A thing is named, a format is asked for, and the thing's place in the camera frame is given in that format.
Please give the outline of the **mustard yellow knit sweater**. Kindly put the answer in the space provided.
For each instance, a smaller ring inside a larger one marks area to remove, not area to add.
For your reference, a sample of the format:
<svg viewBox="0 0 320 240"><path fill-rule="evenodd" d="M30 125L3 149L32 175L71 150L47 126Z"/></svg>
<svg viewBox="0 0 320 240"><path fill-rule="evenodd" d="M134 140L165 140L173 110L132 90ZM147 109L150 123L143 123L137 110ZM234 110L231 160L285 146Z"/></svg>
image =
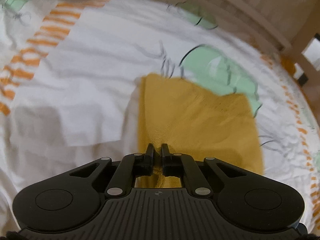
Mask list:
<svg viewBox="0 0 320 240"><path fill-rule="evenodd" d="M219 96L179 78L149 74L139 84L137 145L144 152L191 155L196 161L214 157L263 174L254 114L244 94Z"/></svg>

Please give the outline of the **white patterned duvet cover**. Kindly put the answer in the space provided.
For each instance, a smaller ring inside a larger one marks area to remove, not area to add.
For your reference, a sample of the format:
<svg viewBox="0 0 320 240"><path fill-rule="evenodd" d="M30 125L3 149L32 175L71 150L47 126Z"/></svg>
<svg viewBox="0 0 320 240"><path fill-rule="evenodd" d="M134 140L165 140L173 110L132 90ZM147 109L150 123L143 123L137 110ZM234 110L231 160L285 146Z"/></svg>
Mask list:
<svg viewBox="0 0 320 240"><path fill-rule="evenodd" d="M25 187L137 145L139 84L158 74L249 101L262 175L319 232L319 124L292 57L225 0L1 0L1 234Z"/></svg>

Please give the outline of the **wooden bed frame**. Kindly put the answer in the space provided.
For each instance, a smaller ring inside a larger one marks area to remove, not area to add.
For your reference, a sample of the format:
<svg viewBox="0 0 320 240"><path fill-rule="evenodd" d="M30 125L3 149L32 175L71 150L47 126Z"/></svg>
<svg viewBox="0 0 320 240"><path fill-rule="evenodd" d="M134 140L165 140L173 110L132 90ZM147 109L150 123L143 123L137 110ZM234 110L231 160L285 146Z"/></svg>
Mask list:
<svg viewBox="0 0 320 240"><path fill-rule="evenodd" d="M319 33L319 0L225 0L263 27L308 77L303 90L319 100L319 71L303 55Z"/></svg>

